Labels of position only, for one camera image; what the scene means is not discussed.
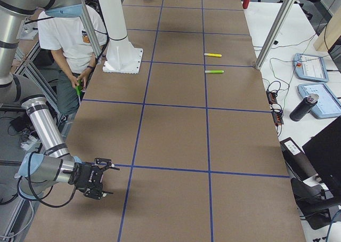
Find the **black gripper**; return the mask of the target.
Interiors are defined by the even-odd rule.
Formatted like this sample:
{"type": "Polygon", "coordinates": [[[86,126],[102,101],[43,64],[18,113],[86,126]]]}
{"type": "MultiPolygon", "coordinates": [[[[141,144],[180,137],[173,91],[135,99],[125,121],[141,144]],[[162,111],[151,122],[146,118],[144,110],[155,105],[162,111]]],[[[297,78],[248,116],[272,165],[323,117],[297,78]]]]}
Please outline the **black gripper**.
{"type": "Polygon", "coordinates": [[[94,164],[74,163],[68,184],[74,185],[85,197],[99,200],[113,194],[113,192],[103,191],[103,172],[109,169],[119,171],[120,168],[107,158],[95,158],[94,164]]]}

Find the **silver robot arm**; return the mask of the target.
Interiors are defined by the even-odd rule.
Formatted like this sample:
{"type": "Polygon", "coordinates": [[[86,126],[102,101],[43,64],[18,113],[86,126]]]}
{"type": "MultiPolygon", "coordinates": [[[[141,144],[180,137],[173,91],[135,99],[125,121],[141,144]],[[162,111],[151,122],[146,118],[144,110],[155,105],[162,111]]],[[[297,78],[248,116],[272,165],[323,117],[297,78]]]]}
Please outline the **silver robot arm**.
{"type": "Polygon", "coordinates": [[[45,148],[44,154],[25,155],[18,170],[17,192],[23,199],[42,201],[42,192],[64,182],[98,200],[107,195],[103,173],[114,164],[105,158],[88,163],[72,156],[42,90],[28,78],[11,73],[23,25],[39,7],[52,17],[78,17],[83,11],[82,0],[1,0],[1,103],[18,104],[26,111],[45,148]]]}

